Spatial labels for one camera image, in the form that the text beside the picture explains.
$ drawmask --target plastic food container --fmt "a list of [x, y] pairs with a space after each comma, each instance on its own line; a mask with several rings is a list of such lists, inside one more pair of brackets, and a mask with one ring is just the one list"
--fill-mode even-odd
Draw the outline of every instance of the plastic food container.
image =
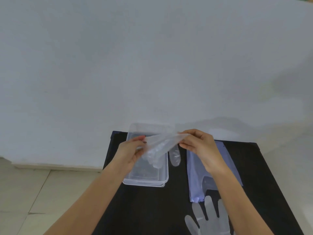
[[[166, 133], [170, 130], [167, 126], [132, 124], [127, 134], [127, 140], [140, 135], [152, 136]], [[139, 158], [131, 172], [124, 178], [125, 185], [163, 187], [168, 181], [168, 158], [164, 154], [164, 166], [160, 169], [154, 168], [148, 161]]]

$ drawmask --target tiled floor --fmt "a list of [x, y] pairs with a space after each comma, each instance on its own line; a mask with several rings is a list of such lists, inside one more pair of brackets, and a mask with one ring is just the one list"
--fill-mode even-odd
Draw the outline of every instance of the tiled floor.
[[98, 175], [17, 169], [0, 158], [0, 234], [42, 235]]

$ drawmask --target black table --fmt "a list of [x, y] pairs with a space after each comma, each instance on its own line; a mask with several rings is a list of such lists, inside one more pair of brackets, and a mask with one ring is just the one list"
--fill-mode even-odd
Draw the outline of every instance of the black table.
[[[113, 131], [104, 167], [126, 137], [125, 132]], [[237, 167], [248, 198], [273, 233], [303, 234], [257, 144], [222, 142]], [[195, 217], [189, 201], [186, 150], [180, 148], [180, 153], [178, 167], [169, 163], [169, 180], [164, 187], [121, 184], [93, 234], [190, 235], [184, 218], [187, 214]], [[206, 195], [217, 205], [218, 191], [208, 190]]]

